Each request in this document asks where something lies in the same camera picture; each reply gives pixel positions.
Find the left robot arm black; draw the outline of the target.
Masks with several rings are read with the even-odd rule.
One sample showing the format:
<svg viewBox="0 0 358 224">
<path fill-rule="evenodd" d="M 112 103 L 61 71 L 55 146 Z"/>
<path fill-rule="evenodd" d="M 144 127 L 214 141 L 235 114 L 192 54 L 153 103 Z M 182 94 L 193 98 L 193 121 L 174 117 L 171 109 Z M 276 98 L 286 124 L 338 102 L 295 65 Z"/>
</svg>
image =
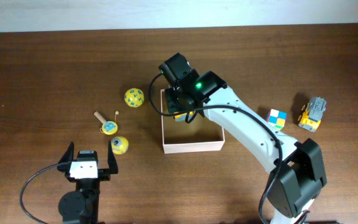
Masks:
<svg viewBox="0 0 358 224">
<path fill-rule="evenodd" d="M 108 142 L 108 167 L 98 167 L 96 151 L 80 151 L 74 157 L 74 143 L 59 160 L 57 169 L 65 174 L 69 182 L 76 184 L 74 191 L 66 193 L 58 203 L 63 223 L 90 224 L 98 222 L 100 183 L 111 180 L 118 173 L 118 165 Z"/>
</svg>

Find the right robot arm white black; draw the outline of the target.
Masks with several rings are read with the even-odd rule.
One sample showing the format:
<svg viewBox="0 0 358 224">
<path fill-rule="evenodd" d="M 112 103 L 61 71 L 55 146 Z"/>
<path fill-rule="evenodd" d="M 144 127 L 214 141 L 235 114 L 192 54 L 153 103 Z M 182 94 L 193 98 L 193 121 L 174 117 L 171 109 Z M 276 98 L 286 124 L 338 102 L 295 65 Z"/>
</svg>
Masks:
<svg viewBox="0 0 358 224">
<path fill-rule="evenodd" d="M 243 103 L 234 90 L 212 71 L 199 75 L 182 54 L 159 66 L 169 87 L 166 116 L 184 114 L 187 123 L 201 115 L 234 136 L 269 174 L 259 201 L 274 207 L 271 223 L 304 223 L 311 204 L 327 184 L 320 146 L 312 139 L 299 142 L 268 124 Z"/>
</svg>

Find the yellow grey toy truck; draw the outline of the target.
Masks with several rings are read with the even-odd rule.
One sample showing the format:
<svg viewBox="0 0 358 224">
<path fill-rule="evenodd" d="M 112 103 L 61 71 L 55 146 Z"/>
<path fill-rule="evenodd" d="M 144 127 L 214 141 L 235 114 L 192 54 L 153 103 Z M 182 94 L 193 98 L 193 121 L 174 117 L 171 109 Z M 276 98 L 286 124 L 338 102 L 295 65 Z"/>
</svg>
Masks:
<svg viewBox="0 0 358 224">
<path fill-rule="evenodd" d="M 180 122 L 180 121 L 186 121 L 186 120 L 190 120 L 194 115 L 193 111 L 190 111 L 189 113 L 182 113 L 182 114 L 176 114 L 174 116 L 175 121 Z"/>
<path fill-rule="evenodd" d="M 301 115 L 298 118 L 299 127 L 315 132 L 321 124 L 325 111 L 326 100 L 320 97 L 312 97 L 301 109 Z"/>
</svg>

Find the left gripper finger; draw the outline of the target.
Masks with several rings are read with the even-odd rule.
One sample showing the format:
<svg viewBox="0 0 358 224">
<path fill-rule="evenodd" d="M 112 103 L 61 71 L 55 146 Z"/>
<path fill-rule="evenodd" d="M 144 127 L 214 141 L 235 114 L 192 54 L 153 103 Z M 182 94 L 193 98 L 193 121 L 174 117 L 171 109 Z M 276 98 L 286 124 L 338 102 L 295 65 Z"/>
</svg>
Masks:
<svg viewBox="0 0 358 224">
<path fill-rule="evenodd" d="M 109 143 L 108 143 L 108 166 L 109 166 L 110 174 L 118 173 L 118 165 L 117 165 L 117 161 L 114 156 L 114 153 L 113 153 L 111 141 L 109 141 Z"/>
<path fill-rule="evenodd" d="M 74 154 L 74 142 L 72 141 L 69 144 L 68 149 L 65 151 L 65 153 L 62 155 L 61 159 L 59 160 L 59 163 L 71 162 L 73 160 L 73 154 Z"/>
</svg>

